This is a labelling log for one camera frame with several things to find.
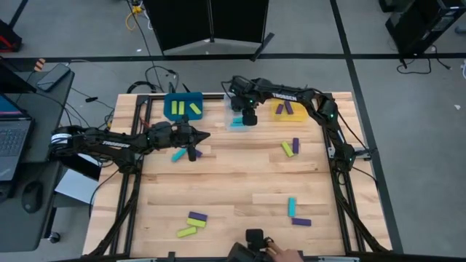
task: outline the gray floor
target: gray floor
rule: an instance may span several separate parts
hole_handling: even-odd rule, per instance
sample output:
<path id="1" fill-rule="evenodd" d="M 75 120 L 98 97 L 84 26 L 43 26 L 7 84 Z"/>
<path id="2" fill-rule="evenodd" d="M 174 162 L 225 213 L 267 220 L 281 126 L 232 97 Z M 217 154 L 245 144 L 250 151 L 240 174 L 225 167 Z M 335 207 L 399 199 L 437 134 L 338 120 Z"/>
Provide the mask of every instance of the gray floor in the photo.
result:
<path id="1" fill-rule="evenodd" d="M 8 21 L 19 0 L 3 0 L 0 18 Z M 338 0 L 352 53 L 395 53 L 384 28 L 388 15 L 375 0 Z M 128 31 L 127 6 L 119 0 L 30 1 L 15 30 L 25 49 L 7 57 L 147 55 L 138 31 Z M 160 50 L 145 18 L 139 19 L 153 55 Z M 466 17 L 458 24 L 466 24 Z M 276 34 L 266 52 L 341 54 L 338 32 L 328 0 L 271 0 L 267 30 Z M 466 36 L 450 28 L 437 42 L 440 52 L 466 52 Z M 246 47 L 207 46 L 183 54 L 249 52 Z M 466 257 L 466 177 L 462 168 L 466 142 L 466 79 L 463 61 L 433 60 L 430 75 L 401 75 L 397 60 L 356 60 L 361 88 L 406 253 Z M 265 77 L 291 86 L 308 84 L 324 91 L 352 91 L 344 60 L 247 60 L 157 63 L 178 71 L 192 90 L 221 91 L 220 81 L 234 74 Z M 74 88 L 115 104 L 117 95 L 142 80 L 149 62 L 74 63 Z M 427 70 L 419 60 L 410 70 Z M 166 83 L 169 79 L 162 77 Z M 108 109 L 72 92 L 69 103 L 91 125 L 103 122 Z M 0 261 L 51 261 L 77 257 L 88 218 L 85 208 L 58 213 L 54 230 L 63 235 L 56 245 L 41 242 L 30 253 L 2 253 Z"/>

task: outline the black metal frame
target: black metal frame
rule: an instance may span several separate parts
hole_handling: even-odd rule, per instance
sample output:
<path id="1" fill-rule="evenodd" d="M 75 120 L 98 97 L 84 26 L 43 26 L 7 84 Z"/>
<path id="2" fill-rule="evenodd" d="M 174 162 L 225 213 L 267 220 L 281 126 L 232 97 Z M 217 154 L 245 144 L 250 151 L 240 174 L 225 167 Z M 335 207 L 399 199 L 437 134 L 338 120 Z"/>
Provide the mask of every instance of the black metal frame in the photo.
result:
<path id="1" fill-rule="evenodd" d="M 138 120 L 139 120 L 139 116 L 141 114 L 141 107 L 142 107 L 142 104 L 144 103 L 144 101 L 146 101 L 145 121 L 149 123 L 150 118 L 151 118 L 152 103 L 155 100 L 163 100 L 164 96 L 165 95 L 138 95 L 138 98 L 136 99 L 136 109 L 135 109 L 135 113 L 134 113 L 134 117 L 133 117 L 133 127 L 131 129 L 131 134 L 132 135 L 135 135 L 136 130 L 138 129 Z M 204 95 L 205 100 L 218 100 L 218 99 L 223 99 L 223 98 L 224 98 L 223 94 L 205 94 Z M 331 142 L 330 142 L 330 139 L 329 139 L 328 135 L 325 133 L 325 130 L 323 130 L 323 132 L 324 132 L 325 148 L 328 149 L 328 148 L 331 147 Z M 327 157 L 328 157 L 328 164 L 331 167 L 331 159 L 330 159 L 328 154 L 327 154 Z M 340 187 L 340 185 L 338 184 L 338 181 L 336 179 L 334 179 L 337 176 L 336 176 L 336 173 L 333 172 L 333 170 L 331 171 L 331 177 L 332 177 L 331 180 L 332 180 L 332 185 L 333 185 L 333 193 L 334 193 L 335 198 L 336 198 L 337 190 L 339 190 L 338 187 Z M 357 207 L 356 207 L 355 196 L 354 196 L 354 193 L 353 193 L 353 190 L 352 190 L 352 185 L 351 185 L 351 180 L 350 180 L 349 174 L 347 174 L 347 173 L 344 174 L 344 179 L 346 181 L 345 189 L 347 191 L 348 205 L 351 208 L 351 210 L 355 212 L 356 217 L 357 217 L 358 216 L 358 210 L 357 210 Z M 124 207 L 128 185 L 129 185 L 129 175 L 125 175 L 123 177 L 122 185 L 121 185 L 121 189 L 120 189 L 118 207 L 117 207 L 117 212 L 116 212 L 117 217 L 119 215 L 121 215 L 122 208 Z M 137 190 L 137 192 L 138 192 L 140 186 L 141 186 L 141 179 L 140 178 L 135 179 L 135 182 L 133 184 L 133 187 L 134 187 L 133 190 Z M 132 210 L 131 210 L 131 213 L 130 213 L 130 218 L 129 218 L 129 221 L 128 221 L 128 224 L 127 224 L 127 234 L 126 234 L 126 237 L 125 237 L 125 250 L 124 250 L 123 255 L 128 255 L 128 256 L 130 255 L 132 238 L 133 238 L 133 230 L 134 230 L 134 226 L 135 226 L 135 219 L 134 218 L 135 218 L 136 209 L 137 209 L 137 205 L 134 205 Z M 339 224 L 340 224 L 340 229 L 341 229 L 341 239 L 343 241 L 344 251 L 345 251 L 346 254 L 350 254 L 350 253 L 352 253 L 354 251 L 351 248 L 350 236 L 349 236 L 349 232 L 348 232 L 348 228 L 347 228 L 347 221 L 346 221 L 346 218 L 345 218 L 345 212 L 344 212 L 343 207 L 341 207 L 341 205 L 339 204 L 339 202 L 337 200 L 336 200 L 336 209 L 337 209 L 338 217 L 339 217 Z M 356 233 L 356 240 L 357 240 L 357 243 L 358 243 L 358 251 L 365 252 L 366 247 L 365 247 L 365 244 L 364 244 L 362 234 L 361 234 L 359 228 L 357 228 L 356 226 L 355 226 L 355 233 Z M 113 239 L 113 242 L 111 243 L 110 255 L 116 255 L 117 254 L 116 251 L 117 251 L 117 245 L 118 245 L 118 238 L 119 238 L 119 235 L 117 234 L 115 236 L 115 238 Z M 316 257 L 312 256 L 312 257 L 305 257 L 305 258 L 307 260 L 310 259 L 310 260 L 313 261 Z M 221 259 L 225 259 L 225 258 L 195 258 L 195 259 L 194 258 L 185 258 L 185 259 L 187 259 L 189 261 L 197 261 L 197 260 L 216 261 L 216 260 L 219 260 L 219 259 L 221 260 Z"/>
<path id="2" fill-rule="evenodd" d="M 149 123 L 150 118 L 151 118 L 152 103 L 155 100 L 163 100 L 164 97 L 165 95 L 160 95 L 160 94 L 138 95 L 136 99 L 136 109 L 135 109 L 135 113 L 133 117 L 133 126 L 131 129 L 132 135 L 135 135 L 138 129 L 138 122 L 139 122 L 139 116 L 141 114 L 142 105 L 146 103 L 146 113 L 145 113 L 144 119 L 146 122 Z M 219 99 L 221 100 L 221 99 L 224 99 L 224 95 L 222 93 L 204 94 L 204 99 L 205 100 L 219 100 Z M 323 138 L 324 138 L 325 149 L 329 149 L 331 147 L 331 142 L 330 142 L 330 138 L 328 137 L 328 134 L 325 132 L 324 129 L 323 129 Z M 380 250 L 376 250 L 375 252 L 366 252 L 363 235 L 364 233 L 366 233 L 366 236 L 367 236 L 368 232 L 367 232 L 367 229 L 364 227 L 364 225 L 360 221 L 358 221 L 358 210 L 357 210 L 356 203 L 355 203 L 355 197 L 354 197 L 354 193 L 352 190 L 350 176 L 348 173 L 344 174 L 344 179 L 346 182 L 345 189 L 347 191 L 347 201 L 346 200 L 344 201 L 344 203 L 347 204 L 346 210 L 345 210 L 345 206 L 342 204 L 341 200 L 339 201 L 339 197 L 342 196 L 342 191 L 340 188 L 340 184 L 338 183 L 338 175 L 332 169 L 331 158 L 328 153 L 327 153 L 327 157 L 328 157 L 329 167 L 331 170 L 333 193 L 334 193 L 335 200 L 336 200 L 336 209 L 337 209 L 339 225 L 341 229 L 341 240 L 343 242 L 344 251 L 345 251 L 344 256 L 360 258 L 361 261 L 368 261 L 368 262 L 372 262 L 372 261 L 374 262 L 375 261 L 386 261 L 386 262 L 451 261 L 453 262 L 453 261 L 464 260 L 464 258 L 434 257 L 434 256 L 426 256 L 426 255 L 405 255 L 402 253 L 394 253 L 392 251 L 385 252 L 385 251 L 380 251 Z M 373 156 L 372 161 L 378 162 L 380 164 L 380 158 L 378 156 L 376 157 Z M 135 226 L 135 214 L 137 210 L 138 194 L 139 194 L 139 188 L 141 187 L 141 175 L 142 174 L 136 174 L 135 181 L 133 184 L 133 193 L 136 193 L 137 195 L 136 195 L 135 200 L 133 200 L 135 201 L 135 204 L 131 206 L 131 210 L 129 214 L 129 221 L 127 224 L 127 231 L 126 231 L 126 237 L 125 237 L 124 252 L 123 253 L 116 252 L 117 245 L 118 245 L 118 238 L 119 238 L 119 234 L 116 234 L 114 239 L 112 240 L 109 255 L 83 257 L 77 260 L 70 260 L 70 261 L 115 261 L 116 258 L 120 258 L 120 259 L 130 258 L 130 251 L 131 251 L 133 232 L 134 232 L 134 226 Z M 123 213 L 122 208 L 125 205 L 126 192 L 127 192 L 128 186 L 129 186 L 129 176 L 124 176 L 122 180 L 122 185 L 121 185 L 120 195 L 119 195 L 119 200 L 118 200 L 118 208 L 116 212 L 117 217 L 119 216 L 119 214 Z M 358 243 L 358 251 L 353 251 L 351 248 L 350 237 L 349 237 L 348 226 L 347 226 L 345 215 L 348 215 L 351 218 L 350 220 L 353 222 L 353 225 L 355 227 L 356 240 Z M 303 257 L 304 261 L 306 262 L 307 261 L 309 262 L 310 261 L 323 261 L 322 258 L 324 258 L 324 256 L 304 256 Z M 174 260 L 175 260 L 174 254 L 171 254 L 166 258 L 157 258 L 157 261 L 159 262 L 173 262 Z M 224 258 L 176 258 L 176 260 L 186 261 L 186 262 L 187 261 L 220 262 L 220 261 L 225 261 L 226 257 Z"/>

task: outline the wooden tabletop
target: wooden tabletop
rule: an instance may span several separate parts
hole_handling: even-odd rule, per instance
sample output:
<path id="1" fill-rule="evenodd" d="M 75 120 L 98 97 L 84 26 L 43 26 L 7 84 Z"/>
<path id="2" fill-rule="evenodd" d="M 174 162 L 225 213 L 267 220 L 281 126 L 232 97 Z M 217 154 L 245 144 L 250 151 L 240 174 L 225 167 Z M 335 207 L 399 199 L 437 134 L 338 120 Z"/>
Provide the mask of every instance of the wooden tabletop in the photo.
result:
<path id="1" fill-rule="evenodd" d="M 130 133 L 136 96 L 119 96 L 113 132 Z M 333 96 L 341 115 L 361 138 L 352 94 L 335 92 Z M 246 229 L 263 229 L 281 248 L 303 250 L 305 255 L 344 254 L 322 129 L 310 118 L 275 122 L 270 104 L 258 107 L 258 124 L 251 131 L 228 132 L 224 102 L 205 100 L 203 119 L 190 122 L 211 133 L 197 147 L 202 158 L 190 162 L 185 155 L 172 163 L 170 158 L 178 150 L 174 148 L 145 157 L 131 257 L 167 257 L 169 251 L 178 257 L 225 257 L 235 242 L 245 245 Z M 155 101 L 151 124 L 164 120 L 163 100 Z M 360 147 L 343 124 L 341 128 L 347 141 Z M 300 139 L 301 148 L 288 158 L 280 144 L 291 143 L 292 138 Z M 372 173 L 370 162 L 358 159 L 354 166 Z M 115 170 L 115 165 L 104 169 L 100 181 Z M 374 181 L 356 170 L 350 175 L 360 219 L 390 249 Z M 97 192 L 83 253 L 93 250 L 114 222 L 121 181 L 117 174 Z M 289 197 L 297 198 L 296 216 L 311 219 L 312 227 L 291 225 Z M 176 232 L 187 227 L 190 211 L 208 215 L 207 226 L 179 239 Z M 357 249 L 352 226 L 349 232 Z M 122 233 L 119 251 L 125 227 Z"/>

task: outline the yellow tray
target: yellow tray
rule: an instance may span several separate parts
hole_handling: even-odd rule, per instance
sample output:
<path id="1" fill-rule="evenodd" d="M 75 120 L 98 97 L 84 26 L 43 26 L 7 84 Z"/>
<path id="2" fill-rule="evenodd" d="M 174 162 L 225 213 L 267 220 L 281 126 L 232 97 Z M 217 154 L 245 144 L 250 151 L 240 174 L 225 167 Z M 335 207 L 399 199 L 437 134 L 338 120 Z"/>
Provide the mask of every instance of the yellow tray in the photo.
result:
<path id="1" fill-rule="evenodd" d="M 309 114 L 307 114 L 305 107 L 303 107 L 302 104 L 295 102 L 290 102 L 293 114 L 288 114 L 286 108 L 283 109 L 282 114 L 276 114 L 275 112 L 280 104 L 285 105 L 285 101 L 272 98 L 272 110 L 270 113 L 272 114 L 272 119 L 275 121 L 303 122 L 309 118 Z"/>

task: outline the yellow cable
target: yellow cable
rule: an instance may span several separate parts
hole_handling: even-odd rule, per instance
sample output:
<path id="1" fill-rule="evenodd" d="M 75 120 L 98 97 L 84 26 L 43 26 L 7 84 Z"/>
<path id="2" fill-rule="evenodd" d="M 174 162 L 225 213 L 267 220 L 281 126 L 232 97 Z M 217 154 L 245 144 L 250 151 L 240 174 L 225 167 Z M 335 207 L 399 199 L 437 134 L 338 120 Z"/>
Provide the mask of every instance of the yellow cable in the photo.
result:
<path id="1" fill-rule="evenodd" d="M 128 25 L 128 20 L 130 19 L 130 17 L 132 17 L 133 14 L 130 13 L 127 17 L 126 17 L 126 20 L 125 20 L 125 24 L 126 24 L 126 28 L 128 28 L 129 31 L 133 31 L 134 28 L 136 27 L 136 25 L 133 26 L 133 28 L 130 28 L 130 26 Z"/>
<path id="2" fill-rule="evenodd" d="M 137 19 L 138 18 L 137 14 L 142 13 L 142 12 L 143 12 L 142 8 L 133 7 L 133 11 L 126 17 L 125 25 L 126 25 L 126 28 L 128 28 L 129 31 L 133 31 L 134 28 L 136 28 L 136 25 L 134 25 L 132 28 L 130 27 L 130 25 L 128 25 L 128 20 L 130 19 L 130 17 L 132 17 L 133 14 L 134 14 L 135 15 L 134 18 Z"/>

